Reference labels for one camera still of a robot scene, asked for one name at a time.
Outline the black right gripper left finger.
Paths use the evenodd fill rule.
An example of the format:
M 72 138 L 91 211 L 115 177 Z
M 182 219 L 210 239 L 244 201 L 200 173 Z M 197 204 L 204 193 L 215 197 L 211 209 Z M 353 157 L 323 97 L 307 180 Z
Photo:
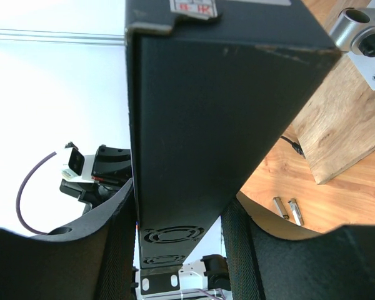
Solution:
M 135 233 L 131 180 L 47 235 L 0 228 L 0 299 L 129 299 Z

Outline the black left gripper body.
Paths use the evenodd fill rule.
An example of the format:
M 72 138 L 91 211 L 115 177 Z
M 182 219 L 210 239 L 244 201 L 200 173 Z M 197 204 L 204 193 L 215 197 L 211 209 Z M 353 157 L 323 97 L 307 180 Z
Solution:
M 94 156 L 91 176 L 101 184 L 121 188 L 133 176 L 131 151 L 99 146 Z

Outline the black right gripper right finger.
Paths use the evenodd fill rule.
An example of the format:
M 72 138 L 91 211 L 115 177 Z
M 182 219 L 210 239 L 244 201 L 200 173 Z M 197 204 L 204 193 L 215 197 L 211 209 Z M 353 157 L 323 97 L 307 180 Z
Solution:
M 375 299 L 375 226 L 320 234 L 244 195 L 221 221 L 234 299 Z

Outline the blue-faced grey network switch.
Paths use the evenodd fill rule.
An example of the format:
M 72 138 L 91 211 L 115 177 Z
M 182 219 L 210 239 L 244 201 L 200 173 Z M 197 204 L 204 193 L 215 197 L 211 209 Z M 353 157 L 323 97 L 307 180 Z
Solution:
M 302 1 L 127 1 L 143 299 L 203 295 L 185 260 L 339 59 Z

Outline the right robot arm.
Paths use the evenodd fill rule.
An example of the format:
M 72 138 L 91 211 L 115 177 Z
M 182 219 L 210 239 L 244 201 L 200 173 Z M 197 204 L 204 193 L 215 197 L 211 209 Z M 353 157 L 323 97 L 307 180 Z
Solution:
M 226 256 L 133 267 L 133 186 L 49 234 L 0 228 L 0 299 L 375 299 L 375 226 L 318 235 L 239 194 L 222 214 Z

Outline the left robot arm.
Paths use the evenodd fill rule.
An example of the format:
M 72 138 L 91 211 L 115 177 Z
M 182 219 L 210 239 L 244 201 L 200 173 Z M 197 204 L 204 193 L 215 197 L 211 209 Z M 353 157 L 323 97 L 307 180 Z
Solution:
M 132 178 L 131 151 L 101 145 L 82 155 L 73 142 L 61 152 L 60 191 L 85 204 L 83 213 L 112 198 Z

